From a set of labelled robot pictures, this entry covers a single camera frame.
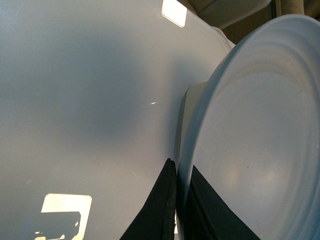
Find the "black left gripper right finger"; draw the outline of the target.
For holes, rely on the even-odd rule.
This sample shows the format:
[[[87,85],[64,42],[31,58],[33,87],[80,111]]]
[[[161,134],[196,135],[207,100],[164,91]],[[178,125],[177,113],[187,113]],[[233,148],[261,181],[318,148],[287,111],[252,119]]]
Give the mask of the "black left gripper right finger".
[[[186,240],[258,240],[194,166],[186,201]]]

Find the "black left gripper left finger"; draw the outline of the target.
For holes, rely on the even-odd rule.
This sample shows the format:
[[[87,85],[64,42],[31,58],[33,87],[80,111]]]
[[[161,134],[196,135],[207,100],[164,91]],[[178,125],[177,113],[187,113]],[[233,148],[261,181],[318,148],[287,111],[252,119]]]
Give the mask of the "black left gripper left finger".
[[[142,209],[121,236],[122,240],[173,240],[177,172],[167,159]]]

